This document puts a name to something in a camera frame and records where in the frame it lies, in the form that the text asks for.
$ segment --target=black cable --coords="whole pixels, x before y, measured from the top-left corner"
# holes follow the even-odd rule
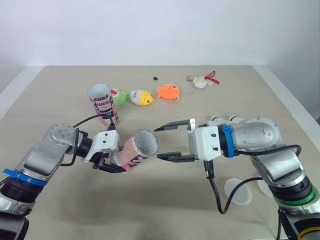
[[[100,116],[102,116],[102,114],[97,114],[97,115],[88,117],[88,118],[86,118],[85,120],[82,120],[81,122],[78,122],[76,125],[73,126],[73,128],[76,128],[76,127],[78,127],[79,125],[81,125],[81,124],[83,124],[83,123],[85,123],[85,122],[87,122],[87,121],[89,121],[89,120],[91,120],[91,119],[100,117]]]
[[[276,235],[276,240],[280,240],[280,236],[281,236],[281,218],[280,218],[280,214],[278,214],[278,232]]]
[[[234,197],[236,191],[241,188],[242,185],[248,183],[248,182],[251,182],[251,181],[256,181],[256,180],[262,180],[262,177],[252,177],[252,178],[248,178],[246,180],[243,180],[242,182],[240,182],[233,190],[232,192],[230,193],[230,196],[228,197],[227,201],[226,201],[226,204],[222,210],[222,207],[221,207],[221,200],[220,200],[220,196],[219,196],[219,191],[218,191],[218,188],[215,184],[215,180],[213,178],[209,178],[209,181],[210,181],[210,184],[211,184],[211,187],[213,189],[213,192],[214,192],[214,196],[215,196],[215,200],[216,200],[216,206],[218,208],[218,211],[219,213],[221,214],[225,214],[227,211],[228,211],[228,208],[230,206],[230,203],[231,203],[231,200],[232,198]]]
[[[298,157],[301,153],[301,146],[298,144],[288,145],[288,146],[282,146],[276,149],[266,150],[266,151],[239,151],[235,150],[234,153],[236,155],[242,154],[242,155],[248,155],[248,156],[261,156],[261,155],[267,155],[267,154],[274,154],[278,152],[282,152],[288,149],[296,149],[296,156]]]
[[[78,151],[78,140],[79,140],[79,128],[76,128],[75,129],[75,141],[74,141],[74,147],[73,147],[72,160],[70,163],[61,163],[60,164],[61,167],[72,166],[75,163],[76,157],[77,157],[77,151]]]

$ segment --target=small black object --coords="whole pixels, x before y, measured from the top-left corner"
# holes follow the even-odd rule
[[[169,123],[157,128],[157,129],[155,129],[153,131],[154,132],[159,132],[159,131],[177,129],[179,126],[188,125],[188,122],[189,122],[188,120],[169,122]]]
[[[194,162],[197,159],[190,155],[182,155],[180,151],[160,153],[156,157],[172,163]]]

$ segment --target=blue band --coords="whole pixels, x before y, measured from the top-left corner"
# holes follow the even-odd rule
[[[38,185],[38,186],[45,186],[48,183],[47,181],[41,181],[41,180],[35,179],[33,177],[27,176],[27,175],[19,172],[16,169],[10,170],[10,169],[6,168],[3,170],[3,173],[8,174],[13,179],[21,179],[23,181],[26,181],[28,183]]]
[[[231,127],[227,124],[222,124],[222,131],[225,135],[226,146],[228,147],[228,158],[233,158],[234,153],[234,143],[232,142]]]

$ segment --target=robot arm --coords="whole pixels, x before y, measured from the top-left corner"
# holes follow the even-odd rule
[[[110,127],[93,139],[88,134],[65,123],[53,124],[42,142],[35,145],[14,170],[5,169],[9,177],[0,189],[0,239],[23,240],[29,226],[26,219],[36,198],[59,166],[70,166],[76,156],[92,162],[94,169],[110,173],[125,172],[109,165],[109,153],[118,149],[119,134]],[[65,154],[73,154],[73,162],[62,164]]]
[[[289,239],[320,239],[319,192],[306,176],[299,154],[286,146],[273,121],[257,117],[238,124],[215,125],[209,121],[196,126],[192,118],[168,123],[155,131],[176,129],[183,123],[187,125],[190,155],[168,152],[158,154],[158,158],[175,163],[202,160],[207,178],[213,179],[212,160],[222,152],[227,158],[250,155],[253,166],[273,193]]]

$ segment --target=plastic lid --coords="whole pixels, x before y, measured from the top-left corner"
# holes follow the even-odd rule
[[[242,180],[238,178],[230,178],[225,182],[224,193],[227,197],[230,196],[232,190],[241,183]],[[248,205],[252,201],[252,192],[247,184],[242,185],[234,194],[232,200],[233,203],[238,205]]]
[[[268,184],[266,184],[265,181],[258,180],[258,186],[259,186],[261,192],[264,193],[264,195],[267,195],[270,198],[274,197],[274,195],[272,194],[272,191],[270,190],[270,188],[268,187]]]

